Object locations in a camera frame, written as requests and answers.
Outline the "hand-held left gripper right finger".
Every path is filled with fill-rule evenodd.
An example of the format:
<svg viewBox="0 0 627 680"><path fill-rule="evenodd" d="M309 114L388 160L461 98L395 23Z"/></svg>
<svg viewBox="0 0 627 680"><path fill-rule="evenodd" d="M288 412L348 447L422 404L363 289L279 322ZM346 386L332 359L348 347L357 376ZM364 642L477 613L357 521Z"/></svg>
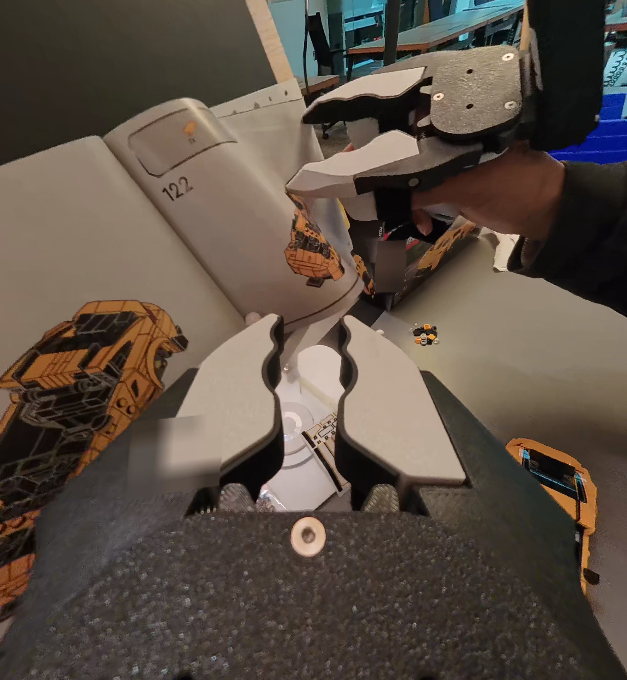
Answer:
<svg viewBox="0 0 627 680"><path fill-rule="evenodd" d="M335 462L352 487L462 486L466 473L412 359L353 316L341 320L339 351Z"/></svg>

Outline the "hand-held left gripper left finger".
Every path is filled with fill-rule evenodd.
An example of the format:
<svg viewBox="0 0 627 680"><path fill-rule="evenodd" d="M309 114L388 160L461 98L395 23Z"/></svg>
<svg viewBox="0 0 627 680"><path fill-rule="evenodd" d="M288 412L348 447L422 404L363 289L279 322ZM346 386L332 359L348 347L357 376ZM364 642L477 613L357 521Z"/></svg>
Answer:
<svg viewBox="0 0 627 680"><path fill-rule="evenodd" d="M177 470L211 486L261 488L284 462L276 387L284 321L269 313L199 366L177 413Z"/></svg>

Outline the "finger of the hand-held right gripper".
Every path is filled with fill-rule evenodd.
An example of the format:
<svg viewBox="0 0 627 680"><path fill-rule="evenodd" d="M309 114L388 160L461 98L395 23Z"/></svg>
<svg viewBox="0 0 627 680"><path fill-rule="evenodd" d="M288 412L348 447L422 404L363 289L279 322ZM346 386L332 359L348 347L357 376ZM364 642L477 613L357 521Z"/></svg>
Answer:
<svg viewBox="0 0 627 680"><path fill-rule="evenodd" d="M315 99L301 122L344 123L348 131L410 131L420 89L433 76L433 65L365 75Z"/></svg>
<svg viewBox="0 0 627 680"><path fill-rule="evenodd" d="M307 163L286 184L300 198L346 199L377 188L416 186L423 175L417 139L405 132L385 132L360 149Z"/></svg>

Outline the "orange lego car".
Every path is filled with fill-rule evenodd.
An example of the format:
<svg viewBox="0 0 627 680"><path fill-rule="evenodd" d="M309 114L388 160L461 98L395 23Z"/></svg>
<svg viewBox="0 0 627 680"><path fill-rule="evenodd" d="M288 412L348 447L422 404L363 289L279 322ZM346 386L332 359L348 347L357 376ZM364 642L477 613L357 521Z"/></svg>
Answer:
<svg viewBox="0 0 627 680"><path fill-rule="evenodd" d="M578 575L587 594L600 580L589 567L589 542L598 514L597 488L589 471L572 456L529 438L514 438L505 448L571 518Z"/></svg>

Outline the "instruction booklet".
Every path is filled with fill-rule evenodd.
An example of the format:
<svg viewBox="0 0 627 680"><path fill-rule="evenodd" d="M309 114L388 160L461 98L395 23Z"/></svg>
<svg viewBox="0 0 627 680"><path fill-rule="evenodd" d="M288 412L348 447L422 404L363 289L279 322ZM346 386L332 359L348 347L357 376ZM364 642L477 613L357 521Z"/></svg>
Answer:
<svg viewBox="0 0 627 680"><path fill-rule="evenodd" d="M40 511L246 316L299 351L372 290L341 203L285 188L324 159L305 108L177 98L0 166L0 609Z"/></svg>

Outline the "person's right forearm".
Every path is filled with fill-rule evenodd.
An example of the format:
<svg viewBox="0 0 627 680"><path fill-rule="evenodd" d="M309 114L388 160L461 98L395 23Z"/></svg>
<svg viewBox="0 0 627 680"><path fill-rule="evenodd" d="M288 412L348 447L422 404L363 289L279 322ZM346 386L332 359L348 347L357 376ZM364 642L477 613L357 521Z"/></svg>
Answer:
<svg viewBox="0 0 627 680"><path fill-rule="evenodd" d="M627 161L566 163L547 238L520 237L507 268L627 318Z"/></svg>

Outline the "lego sticker sheet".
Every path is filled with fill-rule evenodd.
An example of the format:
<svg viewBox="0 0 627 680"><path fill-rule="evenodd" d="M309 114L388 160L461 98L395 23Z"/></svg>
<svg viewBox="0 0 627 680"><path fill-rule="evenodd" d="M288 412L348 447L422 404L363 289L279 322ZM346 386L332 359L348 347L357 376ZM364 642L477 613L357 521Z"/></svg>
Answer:
<svg viewBox="0 0 627 680"><path fill-rule="evenodd" d="M337 496L342 497L351 488L338 471L335 462L335 436L337 412L333 412L302 433L304 442L312 451L315 461L332 482Z"/></svg>

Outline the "lego set box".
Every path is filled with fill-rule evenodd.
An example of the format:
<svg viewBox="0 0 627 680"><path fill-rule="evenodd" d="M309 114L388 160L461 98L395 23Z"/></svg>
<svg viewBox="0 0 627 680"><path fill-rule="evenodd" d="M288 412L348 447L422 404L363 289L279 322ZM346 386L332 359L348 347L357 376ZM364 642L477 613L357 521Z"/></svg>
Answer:
<svg viewBox="0 0 627 680"><path fill-rule="evenodd" d="M390 310L415 292L467 245L474 242L479 233L479 226L463 217L458 217L445 234L433 242L408 238L403 288L395 292L392 302L388 303L386 294L376 292L377 245L384 235L383 225L378 222L362 223L352 220L349 235L352 238L354 259L358 270L362 272L361 276L364 281L360 299L376 307Z"/></svg>

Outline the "person's right hand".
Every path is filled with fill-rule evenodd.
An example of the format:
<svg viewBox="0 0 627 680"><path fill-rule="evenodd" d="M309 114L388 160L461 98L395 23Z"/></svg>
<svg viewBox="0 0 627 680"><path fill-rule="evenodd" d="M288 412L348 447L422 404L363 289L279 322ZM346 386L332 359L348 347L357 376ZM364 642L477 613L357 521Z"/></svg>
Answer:
<svg viewBox="0 0 627 680"><path fill-rule="evenodd" d="M412 217L418 230L429 234L428 210L448 207L497 233L544 241L558 214L564 183L563 163L524 145L514 146L433 189L414 193Z"/></svg>

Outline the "wooden-edged desk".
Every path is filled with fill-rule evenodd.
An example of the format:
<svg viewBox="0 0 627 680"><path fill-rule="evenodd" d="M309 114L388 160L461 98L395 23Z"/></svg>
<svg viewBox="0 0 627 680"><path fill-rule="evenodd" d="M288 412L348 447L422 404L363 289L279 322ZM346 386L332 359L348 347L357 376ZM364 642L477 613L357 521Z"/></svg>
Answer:
<svg viewBox="0 0 627 680"><path fill-rule="evenodd" d="M506 29L514 35L520 25L524 1L495 1L454 13L428 24L398 33L397 58L419 55L447 46L484 46L507 41Z"/></svg>

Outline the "blue plastic crate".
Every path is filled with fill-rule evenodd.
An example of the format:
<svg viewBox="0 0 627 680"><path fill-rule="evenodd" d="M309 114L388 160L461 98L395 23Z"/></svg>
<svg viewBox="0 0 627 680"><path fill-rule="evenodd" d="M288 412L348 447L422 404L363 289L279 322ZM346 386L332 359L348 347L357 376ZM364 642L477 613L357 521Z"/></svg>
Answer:
<svg viewBox="0 0 627 680"><path fill-rule="evenodd" d="M605 120L585 142L550 152L557 160L604 165L627 161L627 120Z"/></svg>

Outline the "black flat panel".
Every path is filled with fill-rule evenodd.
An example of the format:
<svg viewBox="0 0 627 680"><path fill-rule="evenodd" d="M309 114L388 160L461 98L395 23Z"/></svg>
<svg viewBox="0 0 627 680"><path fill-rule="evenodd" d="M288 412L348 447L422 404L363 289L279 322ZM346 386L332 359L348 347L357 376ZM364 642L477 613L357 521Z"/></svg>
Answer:
<svg viewBox="0 0 627 680"><path fill-rule="evenodd" d="M292 77L266 1L0 1L0 165Z"/></svg>

